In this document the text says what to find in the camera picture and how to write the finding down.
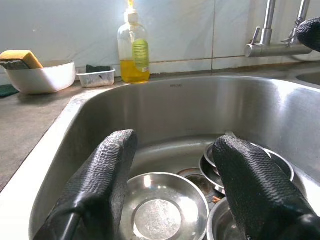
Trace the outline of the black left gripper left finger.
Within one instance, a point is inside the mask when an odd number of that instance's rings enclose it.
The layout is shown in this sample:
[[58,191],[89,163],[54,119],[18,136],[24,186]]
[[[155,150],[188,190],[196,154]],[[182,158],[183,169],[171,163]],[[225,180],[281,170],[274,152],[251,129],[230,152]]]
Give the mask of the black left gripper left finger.
[[116,240],[138,146],[133,129],[107,136],[65,184],[35,240]]

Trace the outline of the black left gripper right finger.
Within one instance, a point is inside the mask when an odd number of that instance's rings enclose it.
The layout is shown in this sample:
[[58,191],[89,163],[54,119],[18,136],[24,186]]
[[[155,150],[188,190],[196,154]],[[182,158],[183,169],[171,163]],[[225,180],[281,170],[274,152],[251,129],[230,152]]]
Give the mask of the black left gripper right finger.
[[261,148],[218,137],[212,156],[241,235],[247,240],[318,240],[320,218]]

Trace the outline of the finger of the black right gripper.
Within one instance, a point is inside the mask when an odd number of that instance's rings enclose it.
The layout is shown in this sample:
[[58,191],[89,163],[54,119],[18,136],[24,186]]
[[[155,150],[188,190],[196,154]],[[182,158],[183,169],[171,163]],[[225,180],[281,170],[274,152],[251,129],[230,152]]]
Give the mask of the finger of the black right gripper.
[[320,52],[320,18],[312,18],[302,22],[296,29],[297,39],[304,46]]

